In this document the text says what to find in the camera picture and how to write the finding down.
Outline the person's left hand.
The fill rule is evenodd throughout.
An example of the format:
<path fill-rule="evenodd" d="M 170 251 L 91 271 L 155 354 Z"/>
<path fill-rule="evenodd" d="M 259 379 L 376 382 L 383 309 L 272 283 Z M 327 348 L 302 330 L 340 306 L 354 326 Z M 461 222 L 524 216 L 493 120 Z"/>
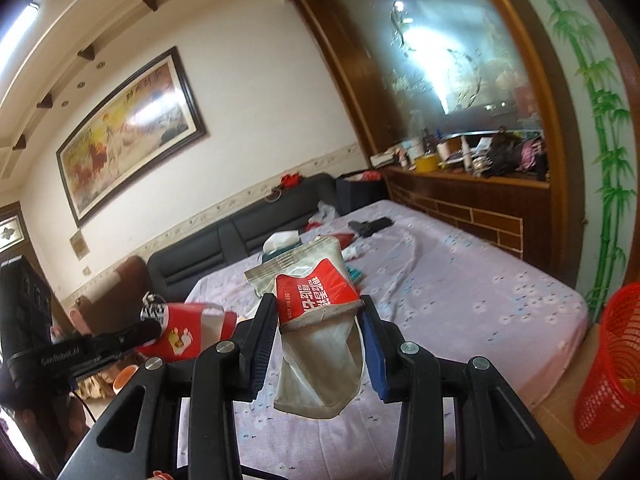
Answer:
<path fill-rule="evenodd" d="M 140 304 L 123 299 L 101 298 L 92 302 L 85 296 L 78 297 L 68 312 L 73 325 L 72 335 L 98 336 L 115 333 L 129 327 L 139 319 Z M 109 399 L 115 395 L 114 382 L 125 368 L 139 365 L 142 356 L 137 351 L 126 354 L 115 364 L 96 374 L 81 379 L 75 390 L 82 400 Z"/>

